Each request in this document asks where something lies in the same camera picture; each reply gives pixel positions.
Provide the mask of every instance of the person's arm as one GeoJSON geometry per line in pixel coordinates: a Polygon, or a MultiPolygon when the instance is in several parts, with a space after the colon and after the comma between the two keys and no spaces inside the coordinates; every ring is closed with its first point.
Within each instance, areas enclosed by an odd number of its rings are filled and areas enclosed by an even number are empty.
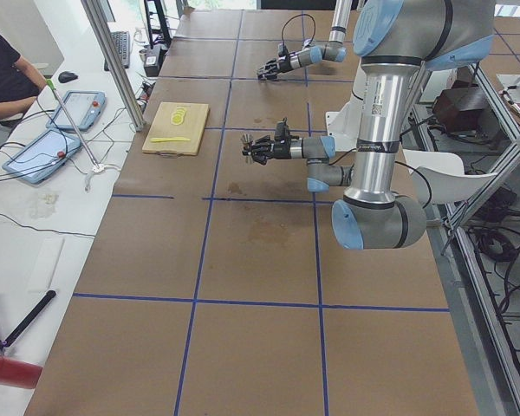
{"type": "Polygon", "coordinates": [[[14,114],[25,113],[35,102],[36,97],[29,97],[18,101],[0,102],[0,120],[14,114]]]}
{"type": "Polygon", "coordinates": [[[36,69],[33,64],[27,61],[22,56],[14,63],[14,67],[19,69],[20,72],[24,73],[37,87],[39,91],[42,91],[46,87],[46,79],[36,69]]]}

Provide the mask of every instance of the table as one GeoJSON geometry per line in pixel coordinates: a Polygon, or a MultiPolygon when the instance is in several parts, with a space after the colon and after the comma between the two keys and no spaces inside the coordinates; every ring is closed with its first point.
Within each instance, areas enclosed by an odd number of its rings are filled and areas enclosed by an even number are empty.
{"type": "MultiPolygon", "coordinates": [[[[133,51],[132,68],[129,78],[135,90],[141,82],[142,71],[138,48],[133,51]]],[[[107,96],[107,105],[96,124],[84,134],[87,140],[98,134],[123,108],[117,88],[109,73],[104,72],[103,57],[91,30],[88,30],[53,77],[60,94],[68,90],[100,90],[107,96]],[[79,79],[61,84],[57,75],[63,70],[75,71],[79,79]]],[[[49,89],[39,95],[27,115],[56,106],[49,89]]],[[[27,144],[44,131],[48,118],[37,115],[22,122],[11,134],[9,141],[27,144]]],[[[89,142],[90,148],[99,159],[105,157],[106,163],[123,165],[127,151],[133,139],[127,113],[120,112],[119,117],[107,128],[107,133],[96,136],[89,142]]],[[[3,150],[9,155],[19,151],[19,146],[7,146],[3,150]]],[[[4,179],[2,164],[8,159],[0,153],[0,179],[4,179]]],[[[114,181],[118,173],[105,171],[94,176],[91,191],[84,191],[84,174],[91,168],[91,162],[84,150],[73,157],[51,178],[42,184],[33,186],[20,179],[0,182],[0,212],[14,218],[22,224],[39,229],[55,229],[94,235],[101,222],[110,199],[114,181]]],[[[28,292],[28,283],[42,243],[46,238],[59,238],[53,232],[36,232],[23,229],[8,219],[0,217],[0,335],[5,338],[11,330],[27,315],[42,298],[43,293],[28,292]]],[[[43,365],[54,341],[63,314],[71,299],[73,289],[81,274],[93,239],[62,235],[62,252],[51,283],[51,289],[57,296],[36,318],[11,348],[6,349],[9,357],[43,365]]],[[[33,391],[0,386],[0,414],[18,416],[25,410],[33,391]]]]}
{"type": "MultiPolygon", "coordinates": [[[[478,414],[427,237],[344,250],[341,190],[308,193],[300,160],[244,163],[244,132],[287,116],[324,133],[350,96],[350,54],[257,81],[294,14],[182,17],[145,119],[210,104],[199,154],[143,154],[135,134],[26,415],[478,414]]],[[[328,33],[332,14],[311,14],[328,33]]],[[[413,194],[406,170],[393,188],[413,194]]]]}

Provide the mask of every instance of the person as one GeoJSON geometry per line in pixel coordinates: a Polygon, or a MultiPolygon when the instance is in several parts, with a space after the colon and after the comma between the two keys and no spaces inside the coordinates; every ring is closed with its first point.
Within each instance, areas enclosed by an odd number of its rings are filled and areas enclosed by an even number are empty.
{"type": "Polygon", "coordinates": [[[0,35],[0,120],[25,113],[45,86],[42,74],[0,35]]]}

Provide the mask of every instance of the red cylinder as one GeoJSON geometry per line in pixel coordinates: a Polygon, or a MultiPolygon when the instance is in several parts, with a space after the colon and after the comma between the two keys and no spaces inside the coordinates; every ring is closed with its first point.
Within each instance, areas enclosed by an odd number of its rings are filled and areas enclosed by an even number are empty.
{"type": "Polygon", "coordinates": [[[12,360],[0,355],[0,384],[11,387],[35,388],[42,367],[12,360]]]}

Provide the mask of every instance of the keyboard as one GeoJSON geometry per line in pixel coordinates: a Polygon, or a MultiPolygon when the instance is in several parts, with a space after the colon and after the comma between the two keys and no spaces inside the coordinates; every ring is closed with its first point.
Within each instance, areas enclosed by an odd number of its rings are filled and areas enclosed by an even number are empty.
{"type": "MultiPolygon", "coordinates": [[[[120,54],[121,63],[124,68],[129,68],[129,58],[131,56],[131,43],[129,42],[129,32],[117,31],[110,32],[114,46],[118,49],[120,54]]],[[[104,70],[108,71],[107,62],[104,60],[104,70]]]]}

